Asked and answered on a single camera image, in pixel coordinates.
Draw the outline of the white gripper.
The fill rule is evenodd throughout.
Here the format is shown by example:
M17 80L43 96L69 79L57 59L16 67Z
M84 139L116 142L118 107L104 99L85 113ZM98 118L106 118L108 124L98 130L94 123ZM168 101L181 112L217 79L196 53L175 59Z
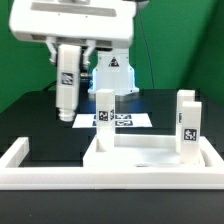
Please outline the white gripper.
M45 42L57 64L57 43L85 46L82 65L95 48L129 48L136 3L124 0L14 0L9 27L21 41Z

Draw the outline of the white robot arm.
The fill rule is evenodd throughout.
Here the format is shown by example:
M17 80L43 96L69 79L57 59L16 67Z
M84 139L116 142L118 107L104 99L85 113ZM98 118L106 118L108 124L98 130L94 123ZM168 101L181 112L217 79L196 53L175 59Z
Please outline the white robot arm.
M79 46L80 64L89 66L98 53L93 70L93 95L113 88L118 96L133 94L134 70L129 48L134 37L134 18L150 0L14 0L9 27L20 41L42 42L50 51L50 62L59 63L59 46Z

